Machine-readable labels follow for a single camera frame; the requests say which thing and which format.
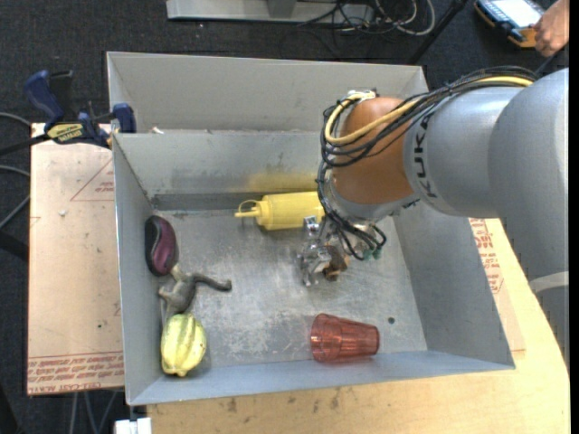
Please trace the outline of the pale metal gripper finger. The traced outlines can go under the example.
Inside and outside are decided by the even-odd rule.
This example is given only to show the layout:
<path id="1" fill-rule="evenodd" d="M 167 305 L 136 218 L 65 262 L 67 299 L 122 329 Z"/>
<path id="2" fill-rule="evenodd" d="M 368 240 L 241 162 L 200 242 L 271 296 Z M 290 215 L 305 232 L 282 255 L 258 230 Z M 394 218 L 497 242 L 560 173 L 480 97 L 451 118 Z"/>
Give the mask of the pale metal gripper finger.
<path id="1" fill-rule="evenodd" d="M 317 284 L 317 274 L 327 265 L 327 249 L 317 244 L 306 244 L 298 253 L 302 283 L 306 287 Z"/>
<path id="2" fill-rule="evenodd" d="M 322 231 L 322 222 L 315 215 L 305 217 L 302 225 L 303 241 L 306 248 L 315 247 L 318 244 Z"/>

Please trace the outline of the person's hand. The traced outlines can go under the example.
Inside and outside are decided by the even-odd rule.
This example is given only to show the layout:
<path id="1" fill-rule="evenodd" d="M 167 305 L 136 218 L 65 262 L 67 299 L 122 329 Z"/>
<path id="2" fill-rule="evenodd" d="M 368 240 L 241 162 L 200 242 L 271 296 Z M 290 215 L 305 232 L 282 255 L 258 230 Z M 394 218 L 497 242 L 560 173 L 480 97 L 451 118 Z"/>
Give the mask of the person's hand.
<path id="1" fill-rule="evenodd" d="M 536 50 L 549 57 L 563 49 L 569 40 L 570 0 L 557 0 L 533 26 Z"/>

